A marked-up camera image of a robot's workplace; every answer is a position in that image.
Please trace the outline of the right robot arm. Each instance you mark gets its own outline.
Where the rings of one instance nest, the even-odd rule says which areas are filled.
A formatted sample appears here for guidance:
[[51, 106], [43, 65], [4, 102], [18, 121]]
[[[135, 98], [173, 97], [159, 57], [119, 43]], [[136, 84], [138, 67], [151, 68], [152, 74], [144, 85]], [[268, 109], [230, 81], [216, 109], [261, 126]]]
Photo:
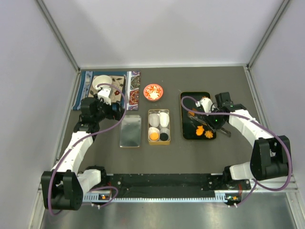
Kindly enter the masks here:
[[278, 136], [250, 115], [242, 104], [234, 104], [228, 92], [215, 96], [216, 102], [203, 98], [199, 101], [204, 112], [204, 120], [215, 130], [225, 123], [237, 129], [252, 146], [249, 162], [229, 166], [229, 173], [222, 177], [226, 188], [235, 188], [241, 179], [253, 179], [263, 187], [263, 180], [286, 177], [279, 188], [264, 187], [267, 190], [280, 191], [288, 186], [292, 176], [290, 141], [285, 136]]

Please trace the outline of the blue patterned placemat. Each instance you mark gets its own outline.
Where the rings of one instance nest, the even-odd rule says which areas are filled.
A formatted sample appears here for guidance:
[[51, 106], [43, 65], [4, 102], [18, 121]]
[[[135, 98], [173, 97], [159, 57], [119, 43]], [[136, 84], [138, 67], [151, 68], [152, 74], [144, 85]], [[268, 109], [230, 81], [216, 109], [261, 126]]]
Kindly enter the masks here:
[[78, 92], [72, 110], [80, 110], [81, 100], [88, 97], [93, 77], [97, 75], [124, 76], [125, 85], [123, 87], [123, 93], [128, 98], [127, 110], [138, 110], [141, 78], [140, 71], [82, 71]]

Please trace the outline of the white paper cup bottom-left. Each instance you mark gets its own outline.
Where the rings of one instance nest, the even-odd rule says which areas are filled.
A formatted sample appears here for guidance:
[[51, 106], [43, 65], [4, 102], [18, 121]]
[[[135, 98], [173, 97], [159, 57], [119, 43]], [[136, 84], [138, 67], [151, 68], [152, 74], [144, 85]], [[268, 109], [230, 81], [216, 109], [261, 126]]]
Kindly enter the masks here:
[[160, 131], [159, 131], [158, 128], [156, 128], [156, 127], [150, 127], [149, 130], [148, 130], [148, 138], [149, 138], [150, 133], [152, 133], [152, 132], [157, 132], [158, 134], [160, 134]]

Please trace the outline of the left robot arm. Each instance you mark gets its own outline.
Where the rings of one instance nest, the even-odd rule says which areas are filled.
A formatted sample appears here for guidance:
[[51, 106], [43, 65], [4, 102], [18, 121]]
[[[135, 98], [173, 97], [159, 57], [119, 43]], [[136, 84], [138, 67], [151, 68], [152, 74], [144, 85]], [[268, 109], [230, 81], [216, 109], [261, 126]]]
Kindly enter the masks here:
[[113, 119], [117, 120], [114, 127], [118, 126], [126, 108], [126, 101], [106, 104], [97, 96], [81, 101], [81, 113], [69, 145], [52, 170], [43, 172], [41, 176], [44, 206], [52, 216], [56, 215], [55, 211], [78, 210], [84, 195], [93, 187], [103, 189], [107, 186], [108, 178], [103, 175], [103, 167], [88, 167], [80, 175], [78, 171], [96, 136], [106, 132], [100, 130], [99, 123], [104, 119]]

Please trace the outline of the red patterned small bowl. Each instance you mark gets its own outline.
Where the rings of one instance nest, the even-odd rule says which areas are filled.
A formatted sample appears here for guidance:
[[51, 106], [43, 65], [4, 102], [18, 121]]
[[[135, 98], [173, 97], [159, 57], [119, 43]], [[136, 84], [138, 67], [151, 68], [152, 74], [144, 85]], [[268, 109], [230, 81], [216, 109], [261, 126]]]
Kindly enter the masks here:
[[163, 88], [155, 83], [147, 85], [143, 90], [144, 97], [151, 102], [156, 102], [163, 96]]

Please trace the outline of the gold cookie tin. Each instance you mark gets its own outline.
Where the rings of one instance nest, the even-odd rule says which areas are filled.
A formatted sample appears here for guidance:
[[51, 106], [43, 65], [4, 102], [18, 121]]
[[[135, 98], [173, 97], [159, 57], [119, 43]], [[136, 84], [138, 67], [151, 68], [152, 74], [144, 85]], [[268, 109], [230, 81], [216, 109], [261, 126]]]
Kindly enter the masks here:
[[[149, 128], [151, 127], [151, 126], [149, 125], [149, 115], [150, 115], [150, 114], [158, 114], [158, 115], [159, 115], [160, 112], [167, 112], [167, 113], [169, 113], [169, 115], [170, 115], [170, 112], [169, 112], [168, 109], [151, 109], [151, 110], [148, 111], [148, 130], [149, 130]], [[167, 126], [167, 128], [170, 129], [170, 131], [171, 131], [171, 123], [170, 123], [170, 122], [169, 122], [169, 125]], [[148, 138], [148, 143], [149, 143], [150, 145], [169, 145], [170, 142], [171, 142], [171, 136], [170, 136], [170, 140], [169, 140], [169, 141], [161, 141], [161, 140], [159, 139], [158, 141], [153, 142], [153, 141], [150, 141], [149, 138]]]

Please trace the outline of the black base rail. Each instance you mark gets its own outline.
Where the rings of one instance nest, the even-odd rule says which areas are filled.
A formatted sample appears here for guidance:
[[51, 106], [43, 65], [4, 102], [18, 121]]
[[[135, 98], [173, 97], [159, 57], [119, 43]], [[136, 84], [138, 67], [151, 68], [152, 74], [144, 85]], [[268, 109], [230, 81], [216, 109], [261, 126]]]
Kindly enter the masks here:
[[113, 174], [103, 179], [117, 187], [118, 198], [207, 198], [227, 189], [221, 175], [210, 174]]

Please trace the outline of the white ceramic cup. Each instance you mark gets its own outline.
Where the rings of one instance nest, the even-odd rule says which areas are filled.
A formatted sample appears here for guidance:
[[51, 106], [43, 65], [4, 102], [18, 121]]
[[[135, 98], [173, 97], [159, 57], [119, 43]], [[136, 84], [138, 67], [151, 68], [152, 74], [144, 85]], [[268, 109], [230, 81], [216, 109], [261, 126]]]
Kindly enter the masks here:
[[92, 81], [92, 87], [99, 91], [102, 88], [110, 88], [110, 84], [112, 84], [112, 77], [108, 75], [98, 75], [95, 76]]

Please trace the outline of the black rectangular tray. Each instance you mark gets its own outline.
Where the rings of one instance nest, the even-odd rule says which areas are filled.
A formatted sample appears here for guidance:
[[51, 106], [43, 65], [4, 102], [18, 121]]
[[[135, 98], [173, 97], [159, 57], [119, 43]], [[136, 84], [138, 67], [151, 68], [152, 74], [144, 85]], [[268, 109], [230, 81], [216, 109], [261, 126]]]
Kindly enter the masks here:
[[[200, 111], [202, 112], [202, 108], [197, 108], [196, 105], [195, 105], [195, 102], [192, 100], [192, 99], [189, 99], [189, 98], [186, 98], [183, 100], [183, 104], [186, 108], [190, 109], [191, 111], [193, 109], [196, 109], [196, 111]], [[186, 140], [213, 140], [213, 139], [216, 139], [217, 137], [217, 133], [214, 133], [213, 132], [213, 138], [211, 139], [208, 139], [205, 137], [204, 133], [205, 131], [212, 131], [208, 126], [206, 125], [203, 125], [195, 120], [192, 120], [190, 119], [188, 116], [187, 116], [187, 113], [188, 111], [185, 110], [182, 106], [181, 106], [181, 117], [182, 117], [182, 131], [183, 131], [183, 137], [186, 139]], [[202, 119], [203, 118], [199, 115], [199, 114], [195, 114], [195, 116], [197, 116], [198, 118]], [[204, 133], [202, 136], [197, 136], [196, 135], [196, 129], [197, 129], [197, 126], [200, 126], [202, 125], [203, 128], [204, 128]]]

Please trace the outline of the white paper cup top-right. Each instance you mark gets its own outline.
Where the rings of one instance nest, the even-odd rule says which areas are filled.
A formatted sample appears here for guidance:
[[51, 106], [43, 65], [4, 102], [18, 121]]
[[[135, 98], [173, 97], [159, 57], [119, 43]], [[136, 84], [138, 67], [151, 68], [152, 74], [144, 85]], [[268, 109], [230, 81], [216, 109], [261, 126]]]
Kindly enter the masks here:
[[160, 119], [160, 126], [162, 128], [166, 128], [169, 125], [169, 122], [170, 122], [169, 113], [160, 112], [159, 113], [159, 119]]

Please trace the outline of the floral square coaster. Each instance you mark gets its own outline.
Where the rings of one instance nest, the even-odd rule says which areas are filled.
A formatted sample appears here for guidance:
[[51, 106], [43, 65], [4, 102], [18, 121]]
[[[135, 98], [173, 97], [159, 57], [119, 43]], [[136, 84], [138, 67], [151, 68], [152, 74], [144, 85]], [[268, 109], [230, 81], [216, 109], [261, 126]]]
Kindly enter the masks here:
[[[125, 77], [124, 76], [115, 76], [115, 75], [109, 75], [110, 77], [112, 77], [112, 85], [114, 85], [115, 87], [117, 87], [118, 89], [120, 89], [123, 92], [123, 87], [125, 85]], [[89, 89], [88, 92], [88, 97], [93, 97], [95, 94], [97, 94], [98, 91], [95, 90], [92, 87]], [[111, 102], [115, 103], [115, 102], [119, 102], [122, 98], [122, 95], [116, 90], [112, 88], [112, 95], [111, 95]]]

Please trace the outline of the black sandwich cookie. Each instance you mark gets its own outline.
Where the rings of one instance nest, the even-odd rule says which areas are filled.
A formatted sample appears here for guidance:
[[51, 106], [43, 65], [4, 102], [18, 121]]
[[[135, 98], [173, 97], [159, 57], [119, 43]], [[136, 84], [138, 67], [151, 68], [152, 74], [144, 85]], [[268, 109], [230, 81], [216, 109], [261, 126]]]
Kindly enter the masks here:
[[167, 133], [160, 133], [160, 140], [161, 141], [168, 141], [169, 135]]

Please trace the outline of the white paper cup bottom-right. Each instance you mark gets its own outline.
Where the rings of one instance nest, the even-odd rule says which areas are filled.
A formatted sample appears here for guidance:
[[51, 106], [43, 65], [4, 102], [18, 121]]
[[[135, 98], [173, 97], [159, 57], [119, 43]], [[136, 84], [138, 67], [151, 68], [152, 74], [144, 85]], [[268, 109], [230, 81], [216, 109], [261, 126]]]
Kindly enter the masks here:
[[168, 141], [170, 140], [170, 129], [168, 129], [168, 128], [162, 128], [162, 129], [160, 129], [160, 133], [167, 133], [167, 134], [169, 135]]

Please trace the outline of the black serving tongs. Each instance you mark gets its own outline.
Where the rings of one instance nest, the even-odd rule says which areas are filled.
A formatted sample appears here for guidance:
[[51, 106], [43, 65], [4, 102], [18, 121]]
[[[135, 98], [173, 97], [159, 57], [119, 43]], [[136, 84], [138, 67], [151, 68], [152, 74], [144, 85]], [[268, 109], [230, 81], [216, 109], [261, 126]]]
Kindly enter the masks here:
[[203, 125], [208, 126], [214, 133], [219, 132], [219, 133], [221, 133], [221, 134], [223, 134], [223, 135], [225, 135], [225, 136], [227, 136], [227, 137], [231, 137], [231, 132], [228, 131], [228, 130], [226, 130], [226, 129], [223, 128], [223, 127], [221, 127], [220, 129], [215, 129], [215, 128], [212, 128], [210, 125], [208, 125], [204, 120], [198, 118], [198, 117], [195, 116], [195, 115], [192, 115], [192, 114], [190, 114], [190, 113], [187, 113], [187, 116], [188, 116], [190, 119], [192, 119], [192, 120], [195, 120], [195, 121], [197, 121], [197, 122], [199, 122], [199, 123], [201, 123], [201, 124], [203, 124]]

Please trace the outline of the orange flower cookie bottom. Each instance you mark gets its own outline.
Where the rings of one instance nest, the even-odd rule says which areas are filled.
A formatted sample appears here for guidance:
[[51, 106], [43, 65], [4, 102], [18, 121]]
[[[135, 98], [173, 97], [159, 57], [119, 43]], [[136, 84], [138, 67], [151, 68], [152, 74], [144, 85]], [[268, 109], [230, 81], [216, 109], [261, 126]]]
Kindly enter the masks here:
[[208, 139], [211, 139], [211, 138], [214, 137], [213, 132], [212, 132], [212, 131], [209, 131], [209, 130], [208, 130], [208, 131], [205, 131], [204, 135], [205, 135], [205, 137], [208, 138]]

